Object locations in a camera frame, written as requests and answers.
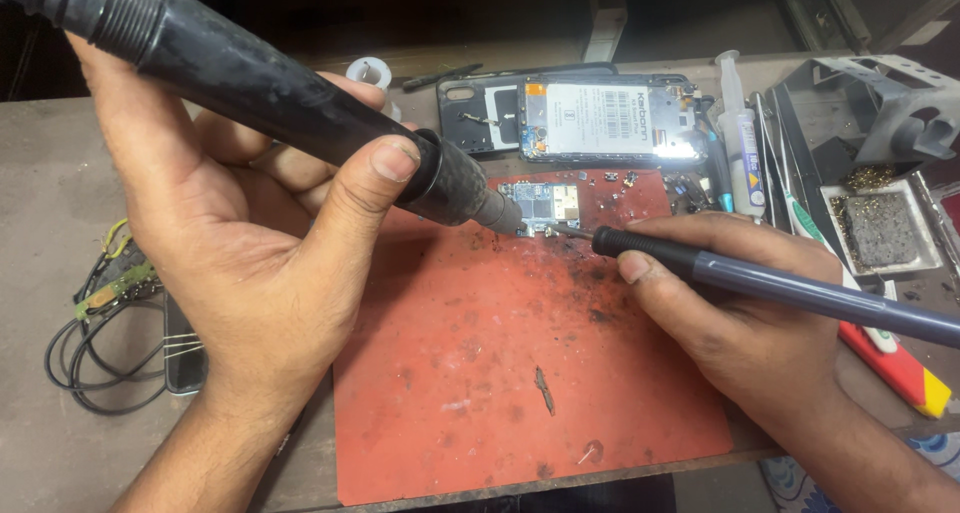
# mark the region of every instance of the red silicone mat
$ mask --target red silicone mat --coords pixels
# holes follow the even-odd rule
[[[659,172],[576,183],[582,225],[669,215]],[[521,177],[492,180],[515,182]],[[589,180],[595,180],[595,186]],[[551,416],[536,369],[555,404]],[[334,363],[345,506],[726,454],[720,395],[586,241],[393,210]]]

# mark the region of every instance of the hand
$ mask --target hand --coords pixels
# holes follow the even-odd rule
[[[417,147],[384,136],[338,171],[212,112],[191,122],[130,65],[70,41],[133,236],[206,347],[205,396],[299,411],[354,327],[380,223],[420,164]],[[323,76],[383,107],[376,87]]]
[[[628,224],[627,230],[816,281],[842,282],[840,261],[821,243],[734,213],[659,217]],[[730,292],[710,303],[642,252],[624,252],[618,263],[643,310],[720,392],[762,426],[804,421],[811,408],[840,393],[834,380],[836,320]]]

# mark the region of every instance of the barcode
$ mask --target barcode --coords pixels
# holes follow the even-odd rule
[[[630,139],[630,98],[626,91],[604,92],[606,103],[606,136]]]
[[[754,134],[754,124],[745,122],[740,124],[740,138],[743,139],[743,153],[757,154],[757,135]]]

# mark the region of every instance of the black cable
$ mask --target black cable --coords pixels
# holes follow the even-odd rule
[[[102,275],[103,271],[106,270],[106,264],[109,264],[110,261],[111,259],[107,257],[105,252],[100,254],[96,263],[94,263],[93,268],[90,269],[89,274],[86,276],[83,286],[81,286],[78,292],[74,294],[74,305],[77,305],[83,299],[90,297],[91,291],[96,287],[100,276]],[[162,369],[154,372],[139,373],[143,367],[145,367],[157,354],[163,350],[163,341],[157,344],[143,359],[133,365],[133,367],[131,367],[128,371],[122,371],[116,368],[114,365],[104,361],[100,354],[97,353],[96,349],[93,347],[93,339],[102,331],[107,323],[110,323],[114,317],[121,312],[126,311],[126,309],[130,307],[145,307],[148,309],[163,311],[163,307],[161,305],[147,300],[117,300],[114,302],[113,306],[106,309],[101,309],[97,314],[94,315],[99,317],[99,321],[96,323],[90,324],[88,320],[78,320],[76,318],[66,323],[66,325],[64,325],[54,335],[50,341],[50,344],[47,345],[43,360],[43,369],[46,372],[47,379],[49,379],[50,382],[56,387],[69,391],[70,395],[73,397],[73,400],[84,410],[103,416],[129,414],[149,405],[150,402],[161,396],[162,393],[167,389],[166,383],[164,383],[146,400],[138,402],[132,406],[117,409],[104,408],[93,402],[90,397],[87,396],[87,393],[93,391],[103,391],[114,387],[114,385],[117,384],[143,383],[150,380],[155,380],[164,375],[164,371]],[[78,345],[74,347],[69,364],[67,364],[66,343],[78,330],[80,331],[80,339]],[[52,369],[52,357],[54,349],[57,347],[58,343],[60,345],[59,367],[60,371],[63,372],[63,375],[66,378],[65,382],[60,381],[54,375]],[[111,375],[112,378],[98,383],[82,382],[80,379],[80,372],[82,363],[86,358],[89,358],[91,361],[93,361],[98,368]]]

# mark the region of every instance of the white label sticker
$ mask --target white label sticker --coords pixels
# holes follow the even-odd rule
[[[550,153],[652,154],[648,94],[642,85],[547,85]]]

